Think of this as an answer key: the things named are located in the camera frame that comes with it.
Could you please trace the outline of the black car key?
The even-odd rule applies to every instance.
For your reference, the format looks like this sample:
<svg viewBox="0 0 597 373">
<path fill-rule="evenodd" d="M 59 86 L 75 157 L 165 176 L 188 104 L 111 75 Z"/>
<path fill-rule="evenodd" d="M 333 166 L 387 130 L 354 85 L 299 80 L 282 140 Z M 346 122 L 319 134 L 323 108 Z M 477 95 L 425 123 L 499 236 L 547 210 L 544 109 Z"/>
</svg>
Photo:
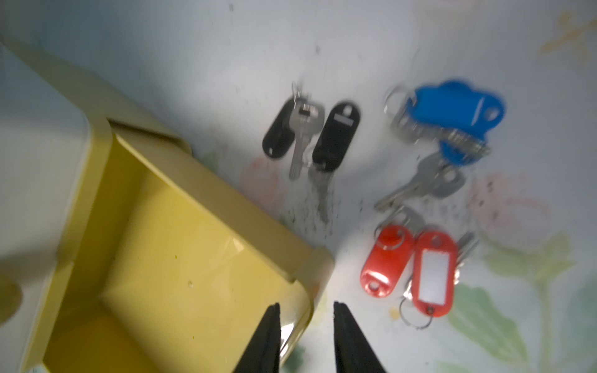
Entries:
<svg viewBox="0 0 597 373">
<path fill-rule="evenodd" d="M 292 97 L 282 106 L 264 135 L 262 150 L 267 158 L 282 159 L 294 146 L 289 179 L 298 180 L 303 170 L 303 156 L 312 138 L 323 130 L 325 106 L 292 83 Z"/>
</svg>

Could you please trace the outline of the grey three-drawer cabinet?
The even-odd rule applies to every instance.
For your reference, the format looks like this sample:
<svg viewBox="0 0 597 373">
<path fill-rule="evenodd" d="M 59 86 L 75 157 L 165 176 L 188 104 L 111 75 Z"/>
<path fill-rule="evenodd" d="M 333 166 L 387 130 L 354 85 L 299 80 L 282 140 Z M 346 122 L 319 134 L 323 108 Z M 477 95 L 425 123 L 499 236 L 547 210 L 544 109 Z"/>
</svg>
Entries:
<svg viewBox="0 0 597 373">
<path fill-rule="evenodd" d="M 16 314 L 1 326 L 3 372 L 21 369 L 89 136 L 82 112 L 2 46 L 1 274 L 23 294 Z"/>
</svg>

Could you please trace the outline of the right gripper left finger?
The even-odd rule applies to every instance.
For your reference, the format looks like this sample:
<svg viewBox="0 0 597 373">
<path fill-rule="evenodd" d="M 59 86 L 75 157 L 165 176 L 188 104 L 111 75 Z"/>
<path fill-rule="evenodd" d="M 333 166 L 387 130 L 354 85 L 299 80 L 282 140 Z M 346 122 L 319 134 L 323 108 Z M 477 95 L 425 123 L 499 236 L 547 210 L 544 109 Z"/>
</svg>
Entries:
<svg viewBox="0 0 597 373">
<path fill-rule="evenodd" d="M 281 309 L 268 306 L 234 373 L 279 373 L 281 351 Z"/>
</svg>

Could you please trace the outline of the yellow bottom drawer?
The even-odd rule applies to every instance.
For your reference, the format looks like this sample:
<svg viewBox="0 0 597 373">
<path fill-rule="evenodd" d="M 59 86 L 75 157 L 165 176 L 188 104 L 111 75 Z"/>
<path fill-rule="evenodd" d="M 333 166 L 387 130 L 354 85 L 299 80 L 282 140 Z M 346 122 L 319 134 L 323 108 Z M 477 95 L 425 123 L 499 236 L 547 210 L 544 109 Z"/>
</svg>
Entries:
<svg viewBox="0 0 597 373">
<path fill-rule="evenodd" d="M 3 40 L 79 110 L 89 146 L 20 370 L 230 372 L 267 307 L 285 360 L 334 258 L 200 164 L 190 146 L 107 82 Z"/>
</svg>

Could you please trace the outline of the blue tag key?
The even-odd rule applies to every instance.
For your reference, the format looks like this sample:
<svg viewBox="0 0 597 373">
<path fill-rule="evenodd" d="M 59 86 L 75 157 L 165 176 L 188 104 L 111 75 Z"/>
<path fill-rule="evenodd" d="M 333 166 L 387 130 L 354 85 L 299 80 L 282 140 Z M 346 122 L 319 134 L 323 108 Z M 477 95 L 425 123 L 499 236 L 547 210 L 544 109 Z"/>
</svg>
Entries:
<svg viewBox="0 0 597 373">
<path fill-rule="evenodd" d="M 506 114 L 505 101 L 498 94 L 458 79 L 415 89 L 395 85 L 383 105 L 402 141 L 413 145 L 434 141 L 439 149 L 418 162 L 408 183 L 376 202 L 374 208 L 379 212 L 413 198 L 443 199 L 455 194 L 466 183 L 460 168 L 491 154 L 488 132 Z"/>
</svg>

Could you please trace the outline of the red tag key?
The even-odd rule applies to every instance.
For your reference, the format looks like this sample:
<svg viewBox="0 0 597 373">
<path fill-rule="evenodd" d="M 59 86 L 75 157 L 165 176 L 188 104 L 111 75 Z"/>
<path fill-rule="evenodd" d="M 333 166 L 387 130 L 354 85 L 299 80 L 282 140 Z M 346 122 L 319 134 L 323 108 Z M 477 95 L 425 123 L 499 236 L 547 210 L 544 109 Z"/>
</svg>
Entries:
<svg viewBox="0 0 597 373">
<path fill-rule="evenodd" d="M 368 295 L 385 298 L 393 292 L 424 227 L 423 217 L 407 205 L 397 207 L 376 227 L 375 243 L 360 274 L 360 284 Z"/>
<path fill-rule="evenodd" d="M 407 282 L 399 311 L 403 323 L 415 330 L 429 328 L 433 320 L 452 310 L 460 268 L 479 243 L 475 233 L 454 240 L 439 230 L 424 230 L 415 240 L 413 274 Z M 403 306 L 410 303 L 427 318 L 423 325 L 407 319 Z"/>
</svg>

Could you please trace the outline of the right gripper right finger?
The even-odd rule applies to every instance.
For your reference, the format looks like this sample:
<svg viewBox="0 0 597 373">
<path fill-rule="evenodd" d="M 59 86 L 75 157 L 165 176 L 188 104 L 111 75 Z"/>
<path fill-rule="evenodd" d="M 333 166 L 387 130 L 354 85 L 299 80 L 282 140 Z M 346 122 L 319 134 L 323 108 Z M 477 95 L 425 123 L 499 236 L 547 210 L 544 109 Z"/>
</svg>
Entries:
<svg viewBox="0 0 597 373">
<path fill-rule="evenodd" d="M 334 303 L 336 372 L 385 372 L 348 306 Z"/>
</svg>

